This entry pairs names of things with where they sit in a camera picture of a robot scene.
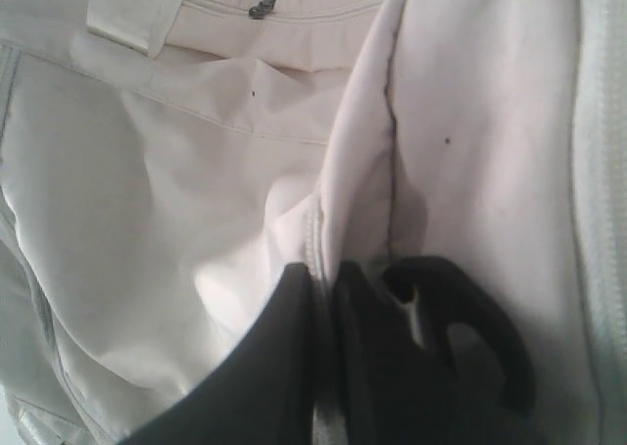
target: zipper pull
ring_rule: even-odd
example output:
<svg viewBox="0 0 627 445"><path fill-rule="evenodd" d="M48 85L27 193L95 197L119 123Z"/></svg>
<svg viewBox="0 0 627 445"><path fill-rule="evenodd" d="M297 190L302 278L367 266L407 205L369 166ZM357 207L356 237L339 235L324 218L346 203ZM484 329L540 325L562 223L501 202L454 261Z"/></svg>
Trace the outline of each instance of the zipper pull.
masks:
<svg viewBox="0 0 627 445"><path fill-rule="evenodd" d="M265 19L265 16L272 12L275 2L276 0L262 0L257 6L251 7L248 11L248 17L256 21L262 21Z"/></svg>

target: white jacket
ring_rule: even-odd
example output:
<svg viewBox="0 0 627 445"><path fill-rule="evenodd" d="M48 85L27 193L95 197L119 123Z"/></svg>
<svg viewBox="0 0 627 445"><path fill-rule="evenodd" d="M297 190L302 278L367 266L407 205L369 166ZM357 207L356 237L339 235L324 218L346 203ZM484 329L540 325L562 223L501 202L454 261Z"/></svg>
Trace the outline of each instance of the white jacket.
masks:
<svg viewBox="0 0 627 445"><path fill-rule="evenodd" d="M325 292L434 254L521 332L550 443L623 443L627 0L260 1L0 0L23 438L126 437L291 262Z"/></svg>

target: white fabric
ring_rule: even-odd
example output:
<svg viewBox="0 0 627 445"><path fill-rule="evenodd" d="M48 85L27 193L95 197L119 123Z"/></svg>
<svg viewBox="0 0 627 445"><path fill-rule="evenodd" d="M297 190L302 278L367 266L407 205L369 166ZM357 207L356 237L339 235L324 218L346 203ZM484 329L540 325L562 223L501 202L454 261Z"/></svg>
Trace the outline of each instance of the white fabric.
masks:
<svg viewBox="0 0 627 445"><path fill-rule="evenodd" d="M519 327L538 427L599 441L569 195L578 0L387 0L374 25L381 0L278 0L266 21L260 0L88 1L0 0L12 394L115 443L228 355L285 264L328 288L344 259L376 278L438 254Z"/></svg>

